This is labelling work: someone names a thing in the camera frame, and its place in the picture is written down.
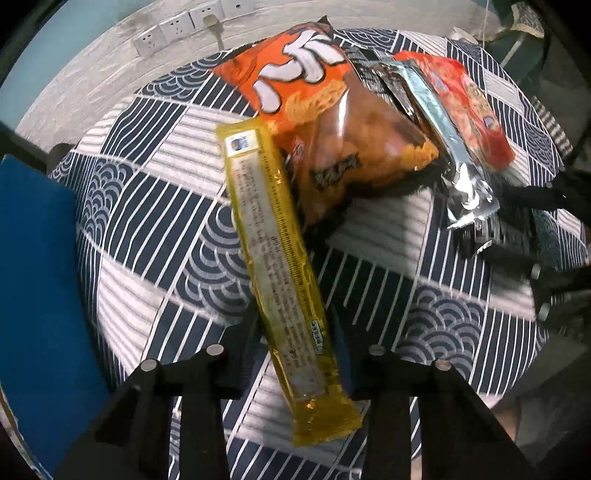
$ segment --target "orange chip bag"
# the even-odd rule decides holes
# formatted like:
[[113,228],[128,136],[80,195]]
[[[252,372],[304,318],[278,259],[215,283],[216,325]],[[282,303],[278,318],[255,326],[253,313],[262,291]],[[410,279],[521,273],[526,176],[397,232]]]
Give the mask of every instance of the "orange chip bag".
[[290,155],[304,228],[351,189],[375,191],[438,156],[418,127],[365,89],[324,19],[264,40],[214,72],[240,90]]

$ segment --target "table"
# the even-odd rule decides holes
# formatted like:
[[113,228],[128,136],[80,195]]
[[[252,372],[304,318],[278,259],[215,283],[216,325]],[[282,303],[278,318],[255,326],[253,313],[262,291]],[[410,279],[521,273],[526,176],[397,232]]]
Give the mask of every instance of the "table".
[[[509,172],[543,185],[561,160],[533,107],[478,46],[419,33],[337,30],[341,46],[381,54],[413,50],[459,60],[503,126]],[[252,298],[214,133],[256,112],[211,69],[227,51],[194,61],[121,100],[51,178],[77,194],[77,254],[87,313],[114,384],[148,357],[173,362],[219,340]],[[447,358],[478,393],[499,398],[528,368],[547,333],[530,321],[527,286],[464,260],[445,230],[443,202],[423,190],[402,199],[356,200],[345,224],[311,259],[332,301],[336,284],[375,342],[407,359]],[[586,259],[580,222],[538,212],[545,259]],[[291,446],[291,416],[261,344],[251,389],[224,403],[235,479],[357,478],[365,433],[315,447]],[[418,410],[410,402],[413,452]],[[178,474],[181,401],[173,412],[170,478]]]

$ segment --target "yellow snack package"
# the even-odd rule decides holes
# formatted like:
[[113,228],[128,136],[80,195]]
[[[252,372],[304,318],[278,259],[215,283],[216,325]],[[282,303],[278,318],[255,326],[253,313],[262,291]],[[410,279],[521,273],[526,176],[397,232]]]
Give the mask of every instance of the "yellow snack package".
[[347,435],[362,419],[339,381],[283,160],[261,118],[218,125],[216,133],[269,351],[294,416],[293,442]]

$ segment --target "electrical socket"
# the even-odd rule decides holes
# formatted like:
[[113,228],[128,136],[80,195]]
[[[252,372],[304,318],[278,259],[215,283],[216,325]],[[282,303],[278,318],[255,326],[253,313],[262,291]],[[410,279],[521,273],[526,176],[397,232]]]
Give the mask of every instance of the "electrical socket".
[[136,37],[133,42],[139,55],[144,58],[153,55],[158,50],[162,50],[168,45],[168,42],[158,25],[146,30],[140,36]]
[[164,38],[170,43],[179,38],[184,38],[195,31],[189,12],[182,12],[168,20],[160,22],[160,30]]
[[254,0],[222,0],[222,10],[226,20],[251,14],[255,11]]
[[191,13],[191,18],[193,19],[193,23],[195,23],[195,28],[197,30],[200,28],[211,27],[217,22],[222,23],[225,18],[220,0],[205,2],[204,4],[192,8],[189,13]]

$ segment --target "blue cushion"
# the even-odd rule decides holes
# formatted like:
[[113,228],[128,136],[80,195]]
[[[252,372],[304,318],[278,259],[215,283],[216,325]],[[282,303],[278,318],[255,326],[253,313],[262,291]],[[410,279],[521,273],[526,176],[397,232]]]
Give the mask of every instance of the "blue cushion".
[[53,473],[108,399],[83,317],[74,193],[15,158],[0,164],[0,382]]

